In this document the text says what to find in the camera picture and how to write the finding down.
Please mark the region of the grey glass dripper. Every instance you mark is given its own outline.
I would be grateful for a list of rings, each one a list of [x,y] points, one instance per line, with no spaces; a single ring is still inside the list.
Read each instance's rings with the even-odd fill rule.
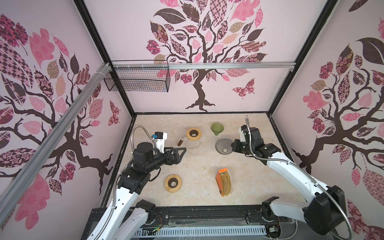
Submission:
[[[229,155],[233,152],[232,143],[234,141],[230,138],[220,138],[215,143],[216,151],[221,155]]]

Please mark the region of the wooden dripper ring holder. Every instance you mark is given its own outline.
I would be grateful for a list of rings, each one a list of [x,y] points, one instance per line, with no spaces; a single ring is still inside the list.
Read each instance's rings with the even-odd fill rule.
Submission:
[[[187,138],[190,141],[198,141],[201,138],[201,136],[202,136],[202,132],[197,128],[191,128],[187,130]]]

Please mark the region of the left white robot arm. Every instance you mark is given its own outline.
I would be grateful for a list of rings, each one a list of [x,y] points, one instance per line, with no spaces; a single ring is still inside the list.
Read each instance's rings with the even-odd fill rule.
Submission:
[[[179,164],[186,148],[164,148],[161,152],[151,143],[138,144],[133,151],[133,165],[127,167],[116,186],[113,200],[101,217],[89,240],[129,240],[148,221],[155,205],[140,201],[126,221],[124,218],[131,206],[150,181],[151,172],[163,165]]]

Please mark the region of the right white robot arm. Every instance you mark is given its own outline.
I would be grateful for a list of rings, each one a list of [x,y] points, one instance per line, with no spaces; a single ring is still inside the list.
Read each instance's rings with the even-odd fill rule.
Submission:
[[[234,140],[235,153],[261,161],[286,179],[304,197],[304,202],[289,202],[271,197],[262,203],[263,219],[272,222],[279,217],[306,223],[320,235],[337,234],[333,231],[346,223],[349,236],[353,229],[346,213],[346,199],[342,189],[329,186],[304,171],[290,160],[274,144],[265,144],[257,128],[243,125],[239,128],[240,138]]]

